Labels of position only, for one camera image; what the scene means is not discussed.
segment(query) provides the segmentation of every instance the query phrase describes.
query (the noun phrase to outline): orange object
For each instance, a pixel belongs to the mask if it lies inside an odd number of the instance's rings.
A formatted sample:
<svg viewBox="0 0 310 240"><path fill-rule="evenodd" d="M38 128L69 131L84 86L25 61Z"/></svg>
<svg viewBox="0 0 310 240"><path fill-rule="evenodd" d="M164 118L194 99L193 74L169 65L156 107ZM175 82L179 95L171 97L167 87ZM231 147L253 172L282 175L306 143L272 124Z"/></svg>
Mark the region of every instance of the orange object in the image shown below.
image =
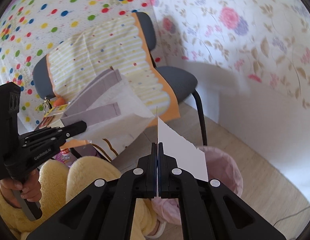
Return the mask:
<svg viewBox="0 0 310 240"><path fill-rule="evenodd" d="M60 98L58 98L58 99L53 103L53 106L54 106L54 107L57 107L57 106L61 106L61 105L64 105L64 104L66 104L65 99L62 98L62 97L60 97Z"/></svg>
<svg viewBox="0 0 310 240"><path fill-rule="evenodd" d="M83 145L86 145L86 144L90 144L89 141L87 140L82 140L82 141L79 141L79 140L75 140L75 139L72 139L68 142L65 142L61 147L60 147L60 150L65 150L65 149L69 149L69 148L74 148L74 147L79 147L79 146L83 146Z"/></svg>

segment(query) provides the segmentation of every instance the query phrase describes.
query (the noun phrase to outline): gray felt strip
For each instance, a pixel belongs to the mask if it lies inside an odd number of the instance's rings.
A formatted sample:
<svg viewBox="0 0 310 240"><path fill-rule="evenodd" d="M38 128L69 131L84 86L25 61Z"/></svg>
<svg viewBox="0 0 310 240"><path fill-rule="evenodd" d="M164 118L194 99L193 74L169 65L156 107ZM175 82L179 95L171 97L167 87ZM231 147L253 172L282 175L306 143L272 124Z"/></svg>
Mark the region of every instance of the gray felt strip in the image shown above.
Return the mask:
<svg viewBox="0 0 310 240"><path fill-rule="evenodd" d="M103 93L122 80L119 70L111 70L78 96L66 109L63 116L80 113L89 108Z"/></svg>
<svg viewBox="0 0 310 240"><path fill-rule="evenodd" d="M86 122L87 126L91 126L93 124L97 124L120 115L121 112L118 104L113 103L105 106L99 106L91 110L85 110L70 116L62 117L61 121L65 126L78 121L84 121Z"/></svg>

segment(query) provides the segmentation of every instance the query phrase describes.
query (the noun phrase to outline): floral wallpaper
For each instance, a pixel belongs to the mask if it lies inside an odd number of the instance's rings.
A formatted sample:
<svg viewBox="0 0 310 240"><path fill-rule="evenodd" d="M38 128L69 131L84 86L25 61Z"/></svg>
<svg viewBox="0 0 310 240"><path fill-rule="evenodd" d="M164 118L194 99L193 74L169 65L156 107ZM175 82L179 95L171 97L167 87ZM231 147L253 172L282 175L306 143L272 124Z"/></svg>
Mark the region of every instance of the floral wallpaper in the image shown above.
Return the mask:
<svg viewBox="0 0 310 240"><path fill-rule="evenodd" d="M300 0L150 4L169 65L176 65L177 58L213 64L270 86L310 109L310 14Z"/></svg>

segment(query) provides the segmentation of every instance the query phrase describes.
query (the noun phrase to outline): pink trash bin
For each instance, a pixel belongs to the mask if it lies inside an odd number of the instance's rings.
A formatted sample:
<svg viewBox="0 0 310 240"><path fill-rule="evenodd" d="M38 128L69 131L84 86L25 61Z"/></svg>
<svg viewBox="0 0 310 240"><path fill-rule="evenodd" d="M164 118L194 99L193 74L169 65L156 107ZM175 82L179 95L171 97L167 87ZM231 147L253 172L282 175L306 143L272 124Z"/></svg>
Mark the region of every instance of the pink trash bin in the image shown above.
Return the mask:
<svg viewBox="0 0 310 240"><path fill-rule="evenodd" d="M222 150L209 147L198 147L205 153L206 167L209 179L218 179L239 197L243 192L243 178L235 160ZM181 225L178 199L161 199L155 197L152 201L154 211L168 223Z"/></svg>

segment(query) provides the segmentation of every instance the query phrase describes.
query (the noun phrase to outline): yellow plush pants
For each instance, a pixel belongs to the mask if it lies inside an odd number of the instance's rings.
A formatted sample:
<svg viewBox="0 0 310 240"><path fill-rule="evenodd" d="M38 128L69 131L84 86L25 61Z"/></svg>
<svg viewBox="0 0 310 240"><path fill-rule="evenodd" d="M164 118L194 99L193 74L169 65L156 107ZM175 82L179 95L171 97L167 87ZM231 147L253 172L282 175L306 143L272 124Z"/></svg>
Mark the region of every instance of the yellow plush pants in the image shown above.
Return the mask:
<svg viewBox="0 0 310 240"><path fill-rule="evenodd" d="M56 211L74 198L95 179L106 181L121 176L119 170L100 158L82 157L70 169L58 161L47 161L40 170L39 181L42 185L40 200L42 217L29 221L21 209L13 208L2 197L0 192L0 215L20 240L25 240L30 232L51 217ZM137 199L131 240L145 240L156 225L157 216L151 207L151 201Z"/></svg>

